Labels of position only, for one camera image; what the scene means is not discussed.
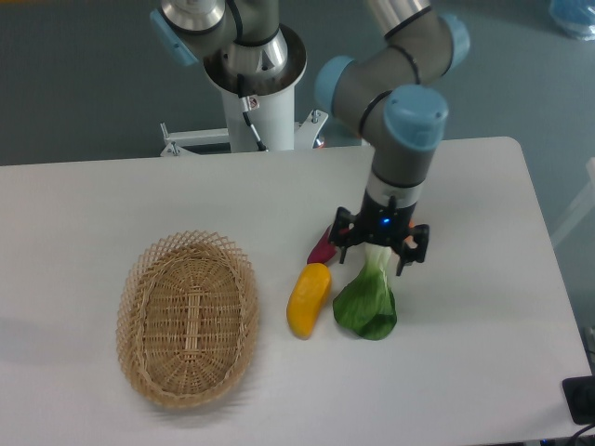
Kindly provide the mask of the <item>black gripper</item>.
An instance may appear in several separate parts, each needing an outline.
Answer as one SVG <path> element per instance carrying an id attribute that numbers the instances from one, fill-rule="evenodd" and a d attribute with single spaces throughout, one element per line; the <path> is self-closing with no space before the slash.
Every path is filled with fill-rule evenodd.
<path id="1" fill-rule="evenodd" d="M 389 199 L 387 205 L 377 203 L 366 192 L 357 216 L 345 207 L 337 209 L 328 241 L 337 249 L 340 264 L 344 263 L 348 249 L 361 243 L 390 247 L 398 256 L 397 276 L 402 275 L 406 265 L 425 261 L 430 226 L 415 225 L 413 235 L 416 247 L 408 246 L 405 239 L 409 236 L 409 224 L 416 205 L 399 208 L 395 203 L 393 198 Z"/>

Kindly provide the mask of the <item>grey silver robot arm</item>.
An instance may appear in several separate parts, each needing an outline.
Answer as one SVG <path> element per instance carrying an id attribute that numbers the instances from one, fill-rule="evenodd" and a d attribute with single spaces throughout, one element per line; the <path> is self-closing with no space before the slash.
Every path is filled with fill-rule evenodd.
<path id="1" fill-rule="evenodd" d="M 428 1 L 369 8 L 385 47 L 363 62 L 330 59 L 314 86 L 321 108 L 375 151 L 360 211 L 339 208 L 328 240 L 341 253 L 361 243 L 385 246 L 406 266 L 426 256 L 430 229 L 411 218 L 448 115 L 430 84 L 468 55 L 469 33 Z M 307 55 L 281 23 L 277 2 L 162 1 L 150 21 L 180 64 L 204 65 L 222 96 L 232 151 L 298 146 L 295 87 Z"/>

